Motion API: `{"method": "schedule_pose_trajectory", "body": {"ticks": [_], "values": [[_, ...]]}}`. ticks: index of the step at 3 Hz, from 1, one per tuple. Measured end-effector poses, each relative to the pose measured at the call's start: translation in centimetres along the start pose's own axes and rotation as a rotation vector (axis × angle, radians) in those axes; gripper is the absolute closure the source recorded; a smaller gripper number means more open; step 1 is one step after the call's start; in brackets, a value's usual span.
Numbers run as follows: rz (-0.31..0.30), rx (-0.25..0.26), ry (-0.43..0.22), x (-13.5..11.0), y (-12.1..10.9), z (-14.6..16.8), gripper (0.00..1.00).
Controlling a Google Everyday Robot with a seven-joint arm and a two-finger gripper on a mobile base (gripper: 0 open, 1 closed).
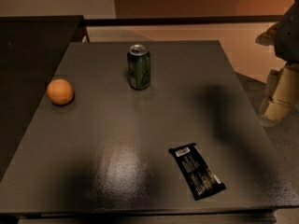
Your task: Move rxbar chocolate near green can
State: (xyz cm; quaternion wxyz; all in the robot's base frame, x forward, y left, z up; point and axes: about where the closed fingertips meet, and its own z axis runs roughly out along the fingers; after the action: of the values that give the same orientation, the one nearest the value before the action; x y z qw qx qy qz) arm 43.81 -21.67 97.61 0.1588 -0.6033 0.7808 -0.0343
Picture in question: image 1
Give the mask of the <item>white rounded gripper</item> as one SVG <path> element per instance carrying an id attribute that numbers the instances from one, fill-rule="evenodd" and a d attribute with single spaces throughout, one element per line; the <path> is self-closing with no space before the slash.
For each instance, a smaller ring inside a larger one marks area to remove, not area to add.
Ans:
<path id="1" fill-rule="evenodd" d="M 259 34 L 255 42 L 274 46 L 276 56 L 289 62 L 271 70 L 259 109 L 259 121 L 271 127 L 283 120 L 299 101 L 299 3 L 294 3 L 279 23 Z"/>

